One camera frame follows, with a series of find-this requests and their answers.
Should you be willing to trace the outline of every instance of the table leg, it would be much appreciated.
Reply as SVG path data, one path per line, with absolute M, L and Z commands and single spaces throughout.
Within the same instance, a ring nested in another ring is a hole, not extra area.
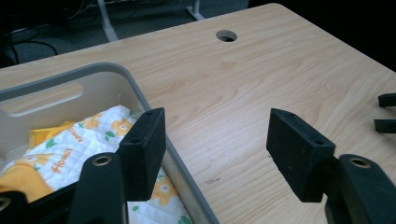
M 198 21 L 204 20 L 205 18 L 199 13 L 199 4 L 201 0 L 194 0 L 191 7 L 187 7 L 187 11 Z
M 102 14 L 102 26 L 106 33 L 108 42 L 119 40 L 116 32 L 114 31 L 113 25 L 111 25 L 110 19 L 108 18 L 105 0 L 97 0 L 100 8 L 100 13 Z

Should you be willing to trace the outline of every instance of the floor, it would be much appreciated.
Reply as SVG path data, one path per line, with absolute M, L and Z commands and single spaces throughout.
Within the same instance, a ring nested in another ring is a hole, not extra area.
M 116 0 L 112 2 L 114 4 L 108 2 L 107 9 L 119 39 L 123 39 L 194 22 L 195 19 L 185 9 L 192 2 L 145 0 L 137 4 L 135 1 L 121 3 Z M 99 8 L 95 3 L 84 3 L 84 6 L 89 7 L 82 7 L 80 13 L 72 16 L 66 26 L 41 25 L 12 34 L 14 43 L 26 39 L 32 41 L 14 45 L 15 51 L 12 48 L 5 49 L 6 55 L 14 63 L 28 63 L 53 56 L 55 50 L 63 54 L 107 43 Z M 202 0 L 200 12 L 205 18 L 211 18 L 247 7 L 248 0 Z

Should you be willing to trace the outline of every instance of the printed cartoon pattern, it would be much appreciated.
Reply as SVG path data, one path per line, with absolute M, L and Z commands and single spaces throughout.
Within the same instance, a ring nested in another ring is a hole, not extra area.
M 167 205 L 171 197 L 175 196 L 177 196 L 177 193 L 169 178 L 164 175 L 158 175 L 151 200 L 159 199 L 160 205 Z
M 192 223 L 163 168 L 158 173 L 151 200 L 128 203 L 128 213 L 130 223 Z
M 29 165 L 35 168 L 35 170 L 39 170 L 42 166 L 47 164 L 49 158 L 53 156 L 53 153 L 49 154 L 36 154 L 32 156 L 22 157 L 15 161 L 15 164 L 18 165 Z
M 82 164 L 90 156 L 115 152 L 135 122 L 134 113 L 118 105 L 72 126 L 61 125 L 62 128 L 56 128 L 59 134 L 47 135 L 45 141 L 8 164 L 5 170 L 14 164 L 27 164 L 34 167 L 53 190 L 61 189 L 78 181 Z M 128 203 L 128 210 L 130 223 L 191 223 L 162 168 L 151 200 Z

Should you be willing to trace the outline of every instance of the baby blanket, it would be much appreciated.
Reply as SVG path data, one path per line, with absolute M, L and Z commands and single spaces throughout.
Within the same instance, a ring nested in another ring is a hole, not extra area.
M 32 130 L 31 149 L 5 167 L 0 190 L 21 187 L 19 190 L 25 191 L 28 200 L 34 201 L 78 181 L 84 161 L 98 153 L 115 152 L 135 122 L 134 113 L 118 105 L 77 123 L 66 122 L 57 128 Z M 22 176 L 27 176 L 28 180 L 12 182 Z M 33 189 L 25 186 L 29 183 L 35 184 L 30 186 Z M 128 203 L 128 212 L 130 223 L 191 223 L 162 168 L 151 200 Z

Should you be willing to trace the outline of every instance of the table surface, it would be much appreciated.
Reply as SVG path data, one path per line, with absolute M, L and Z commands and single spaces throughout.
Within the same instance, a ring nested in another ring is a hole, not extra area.
M 237 34 L 234 42 L 216 38 Z M 265 148 L 270 109 L 299 115 L 396 182 L 396 137 L 374 119 L 395 73 L 281 5 L 266 5 L 0 70 L 0 89 L 90 63 L 126 67 L 221 223 L 326 223 L 300 203 Z

